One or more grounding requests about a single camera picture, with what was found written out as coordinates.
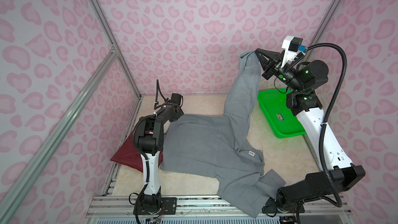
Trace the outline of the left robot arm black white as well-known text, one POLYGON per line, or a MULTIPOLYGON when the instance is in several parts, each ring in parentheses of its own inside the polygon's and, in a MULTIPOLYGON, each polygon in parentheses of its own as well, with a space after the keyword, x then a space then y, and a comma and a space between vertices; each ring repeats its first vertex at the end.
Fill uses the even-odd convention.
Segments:
POLYGON ((164 125, 183 115, 182 105, 183 96, 177 93, 161 105, 155 101, 153 114, 141 117, 133 128, 132 144, 141 156, 144 174, 143 188, 134 204, 135 216, 157 215, 163 210, 159 158, 165 139, 164 125))

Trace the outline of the maroon long sleeve shirt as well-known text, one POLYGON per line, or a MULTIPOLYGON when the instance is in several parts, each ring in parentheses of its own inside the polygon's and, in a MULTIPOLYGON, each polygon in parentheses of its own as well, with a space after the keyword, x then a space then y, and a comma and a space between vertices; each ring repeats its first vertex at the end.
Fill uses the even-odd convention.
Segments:
POLYGON ((140 172, 144 171, 141 155, 132 144, 132 133, 110 160, 140 172))

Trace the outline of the grey long sleeve shirt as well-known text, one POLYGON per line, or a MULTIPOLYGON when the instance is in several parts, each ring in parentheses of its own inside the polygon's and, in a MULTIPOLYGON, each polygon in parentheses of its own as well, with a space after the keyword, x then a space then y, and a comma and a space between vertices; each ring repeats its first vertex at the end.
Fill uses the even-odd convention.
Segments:
POLYGON ((240 55, 238 75, 222 116, 184 114, 165 136, 161 169, 201 175, 219 182, 218 196, 255 218, 285 181, 264 171, 264 156, 248 140, 261 66, 253 51, 240 55))

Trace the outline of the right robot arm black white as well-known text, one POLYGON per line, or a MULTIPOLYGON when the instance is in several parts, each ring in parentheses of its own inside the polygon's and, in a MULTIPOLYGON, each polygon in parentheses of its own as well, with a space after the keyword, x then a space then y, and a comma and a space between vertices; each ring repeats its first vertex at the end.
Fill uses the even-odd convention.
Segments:
POLYGON ((339 194, 350 190, 365 177, 366 172, 343 151, 328 124, 336 96, 324 110, 316 95, 315 90, 328 81, 327 64, 321 60, 299 63, 298 60, 304 57, 301 51, 293 55, 293 66, 283 63, 284 52, 257 49, 255 54, 265 79, 275 76, 291 89, 287 94, 287 108, 303 126, 320 166, 320 172, 309 173, 304 180, 278 189, 275 209, 298 214, 304 203, 317 200, 326 200, 341 207, 339 194))

